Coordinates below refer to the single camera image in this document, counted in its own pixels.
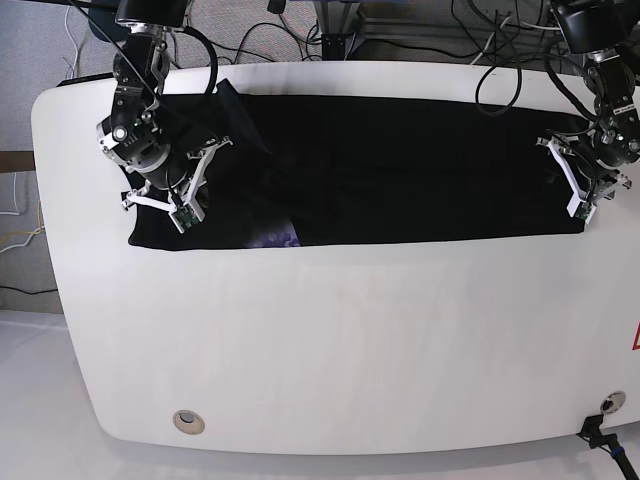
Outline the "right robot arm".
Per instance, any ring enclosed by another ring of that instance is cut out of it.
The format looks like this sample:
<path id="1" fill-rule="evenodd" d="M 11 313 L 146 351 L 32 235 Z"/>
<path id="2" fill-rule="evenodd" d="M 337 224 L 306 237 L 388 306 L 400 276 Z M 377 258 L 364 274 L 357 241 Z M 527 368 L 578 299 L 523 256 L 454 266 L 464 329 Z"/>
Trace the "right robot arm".
<path id="1" fill-rule="evenodd" d="M 97 126 L 106 158 L 142 180 L 123 197 L 134 205 L 165 212 L 180 227 L 205 217 L 205 172 L 215 153 L 230 144 L 227 102 L 231 88 L 219 82 L 213 45 L 186 21 L 186 1 L 122 1 L 115 13 L 126 28 L 116 48 L 116 89 L 110 115 Z M 170 70 L 166 37 L 180 33 L 199 41 L 210 58 L 205 90 L 192 105 L 180 106 L 165 96 Z"/>

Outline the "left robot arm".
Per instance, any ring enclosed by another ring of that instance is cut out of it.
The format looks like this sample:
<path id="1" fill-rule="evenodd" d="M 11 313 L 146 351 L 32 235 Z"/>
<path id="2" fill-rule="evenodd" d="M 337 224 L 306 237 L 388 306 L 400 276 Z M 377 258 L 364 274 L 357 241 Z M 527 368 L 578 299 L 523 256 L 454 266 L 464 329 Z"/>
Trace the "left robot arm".
<path id="1" fill-rule="evenodd" d="M 550 11 L 560 33 L 531 53 L 543 61 L 556 89 L 588 122 L 581 131 L 551 131 L 538 144 L 549 150 L 571 188 L 566 210 L 588 222 L 602 199 L 631 180 L 620 167 L 639 160 L 639 112 L 633 99 L 636 73 L 622 55 L 625 42 L 639 22 L 634 1 L 551 1 Z M 595 96 L 588 108 L 560 80 L 551 67 L 552 49 L 563 43 L 568 53 L 582 58 L 575 69 Z"/>

